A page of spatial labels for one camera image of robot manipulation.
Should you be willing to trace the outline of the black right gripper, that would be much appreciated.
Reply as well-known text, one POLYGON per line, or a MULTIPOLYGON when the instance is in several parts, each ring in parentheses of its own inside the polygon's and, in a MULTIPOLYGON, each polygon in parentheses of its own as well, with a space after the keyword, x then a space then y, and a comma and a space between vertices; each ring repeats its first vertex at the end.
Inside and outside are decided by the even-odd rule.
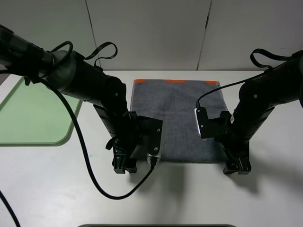
POLYGON ((234 120, 234 115, 228 111, 222 111, 220 117, 215 119, 224 134, 215 136, 214 140, 223 144, 224 152, 229 160, 225 163, 224 175, 234 173, 248 175, 251 172, 249 141, 271 112, 267 110, 259 118, 248 118, 243 123, 240 123, 238 119, 234 120))

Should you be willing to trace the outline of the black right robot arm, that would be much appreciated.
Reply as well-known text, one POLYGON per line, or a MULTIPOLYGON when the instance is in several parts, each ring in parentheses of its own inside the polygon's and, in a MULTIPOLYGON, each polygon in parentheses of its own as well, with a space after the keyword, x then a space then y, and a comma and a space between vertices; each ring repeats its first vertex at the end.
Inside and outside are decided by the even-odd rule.
POLYGON ((277 105, 303 100, 303 52, 291 56, 274 55, 255 49, 253 64, 266 68, 264 74, 246 81, 239 90, 239 103, 233 113, 220 113, 225 134, 216 137, 228 158, 223 173, 246 175, 251 171, 249 141, 277 105))

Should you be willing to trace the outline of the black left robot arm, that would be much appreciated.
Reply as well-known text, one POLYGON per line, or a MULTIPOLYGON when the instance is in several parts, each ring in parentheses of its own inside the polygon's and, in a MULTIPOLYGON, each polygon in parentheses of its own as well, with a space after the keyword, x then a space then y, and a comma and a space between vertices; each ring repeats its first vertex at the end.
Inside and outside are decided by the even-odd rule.
POLYGON ((88 64, 70 41, 45 51, 4 26, 0 27, 0 63, 7 73, 33 83, 46 81, 64 95, 93 104, 111 136, 106 148, 114 150, 114 171, 136 173, 136 159, 131 155, 139 133, 135 114, 127 109, 126 85, 120 79, 88 64))

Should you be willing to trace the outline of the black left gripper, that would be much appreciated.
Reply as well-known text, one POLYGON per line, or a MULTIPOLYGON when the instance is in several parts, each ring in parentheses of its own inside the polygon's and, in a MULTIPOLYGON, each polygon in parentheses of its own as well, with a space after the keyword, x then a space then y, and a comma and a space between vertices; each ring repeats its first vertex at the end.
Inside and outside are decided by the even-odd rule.
POLYGON ((137 159, 132 155, 142 142, 144 116, 135 111, 116 115, 112 111, 93 105, 111 139, 106 144, 107 150, 113 150, 113 168, 116 174, 137 173, 137 159))

